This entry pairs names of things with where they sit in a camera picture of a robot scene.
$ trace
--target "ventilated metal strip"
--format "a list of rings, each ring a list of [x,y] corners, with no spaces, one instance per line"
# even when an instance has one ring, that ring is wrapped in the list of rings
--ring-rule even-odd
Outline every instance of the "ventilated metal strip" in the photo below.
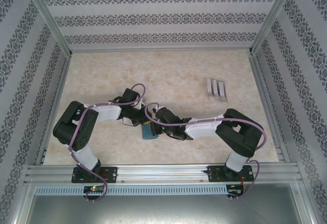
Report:
[[[82,195],[84,186],[38,186],[38,196]],[[188,186],[109,186],[107,195],[212,195],[227,194],[226,185],[188,185]]]

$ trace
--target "black mounting base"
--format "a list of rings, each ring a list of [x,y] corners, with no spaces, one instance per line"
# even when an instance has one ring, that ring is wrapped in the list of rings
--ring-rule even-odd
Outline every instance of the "black mounting base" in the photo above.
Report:
[[[101,167],[99,176],[103,177],[107,183],[116,183],[117,170],[117,167]],[[72,183],[102,183],[102,181],[80,167],[75,167]]]
[[[252,182],[253,171],[250,165],[244,165],[242,170],[235,177],[227,177],[223,165],[208,166],[207,171],[209,182],[241,182],[243,176],[244,182]]]

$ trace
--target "blue block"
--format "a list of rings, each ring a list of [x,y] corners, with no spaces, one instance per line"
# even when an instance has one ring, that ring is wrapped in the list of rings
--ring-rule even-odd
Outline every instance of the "blue block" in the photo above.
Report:
[[[142,125],[142,135],[143,135],[143,140],[151,140],[159,137],[159,135],[155,135],[155,136],[152,135],[150,124]]]

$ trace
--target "robotic arm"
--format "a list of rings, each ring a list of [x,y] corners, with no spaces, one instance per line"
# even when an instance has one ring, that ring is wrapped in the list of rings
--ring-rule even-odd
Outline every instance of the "robotic arm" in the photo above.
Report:
[[[147,110],[150,104],[145,106],[143,95],[140,96],[139,93],[132,89],[126,89],[123,96],[111,100],[111,103],[87,110],[84,118],[80,121],[80,127],[71,149],[68,148],[79,164],[99,175],[101,162],[92,153],[88,141],[96,122],[109,119],[129,118],[134,126],[152,122],[154,133],[165,133],[177,140],[219,136],[232,149],[224,166],[225,175],[230,179],[235,179],[238,176],[248,158],[252,157],[255,150],[262,147],[265,142],[258,147],[259,140],[264,133],[262,126],[235,109],[227,109],[224,114],[214,118],[180,119],[166,107],[157,106],[153,109],[156,117],[156,119],[153,119]],[[53,130],[53,135],[62,144],[69,147],[74,133],[76,133],[76,122],[81,119],[87,108],[88,105],[74,101],[63,113]]]
[[[262,126],[235,109],[227,109],[224,114],[219,115],[218,117],[205,119],[180,119],[166,107],[157,107],[153,109],[153,111],[155,112],[155,117],[158,121],[163,123],[191,123],[190,125],[179,127],[156,126],[155,129],[157,129],[156,132],[158,134],[166,133],[168,136],[178,140],[193,140],[199,137],[215,136],[222,138],[232,149],[224,167],[226,176],[229,178],[233,178],[235,174],[240,172],[248,158],[253,157],[262,136],[262,132],[259,129],[245,122],[252,122],[263,129]],[[222,118],[246,121],[217,120]],[[239,131],[234,130],[237,126],[240,127]]]
[[[85,166],[87,169],[99,174],[101,162],[93,154],[88,142],[91,137],[93,128],[96,123],[106,120],[117,120],[123,118],[131,119],[134,126],[144,124],[148,121],[144,112],[145,99],[141,98],[138,102],[130,105],[115,105],[130,103],[137,100],[140,94],[131,89],[126,89],[123,96],[119,96],[108,105],[93,107],[89,109],[83,120],[77,136],[72,145],[72,154],[75,158]],[[53,129],[53,135],[60,143],[69,146],[73,134],[77,128],[76,122],[80,120],[82,113],[89,105],[84,105],[80,102],[74,101],[69,104],[59,121]]]

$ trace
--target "black robot arm segment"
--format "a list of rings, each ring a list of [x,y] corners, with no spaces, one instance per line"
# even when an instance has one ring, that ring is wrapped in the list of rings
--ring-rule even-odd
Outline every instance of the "black robot arm segment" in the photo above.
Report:
[[[70,144],[77,127],[77,125],[73,123],[73,120],[79,121],[85,109],[86,107],[77,101],[73,101],[69,104],[53,129],[53,135],[59,140],[60,143],[65,145]],[[72,145],[72,149],[74,151],[83,149],[88,143],[98,114],[99,113],[93,109],[90,109],[86,112],[84,119],[81,122],[81,126],[78,130],[74,144]]]
[[[227,109],[226,113],[224,114],[224,118],[247,120],[262,128],[260,124],[256,123],[235,109]],[[238,132],[233,129],[237,126],[241,127]],[[217,126],[216,134],[222,138],[234,152],[247,158],[253,157],[255,149],[257,148],[262,136],[261,131],[254,126],[235,121],[222,121],[220,125]]]
[[[163,123],[187,123],[191,120],[191,118],[183,118],[180,119],[178,116],[173,114],[166,107],[160,108],[158,111],[153,109],[155,112],[155,117]],[[174,139],[184,141],[184,140],[193,140],[187,133],[185,133],[185,126],[160,126],[155,124],[155,130],[157,134],[161,134],[162,132],[166,133],[169,137]]]
[[[129,103],[139,98],[139,93],[134,90],[126,89],[123,96],[118,96],[113,103]],[[145,115],[145,100],[140,100],[136,105],[122,105],[120,106],[122,111],[118,119],[128,118],[132,121],[133,126],[143,125],[148,122],[148,118]]]

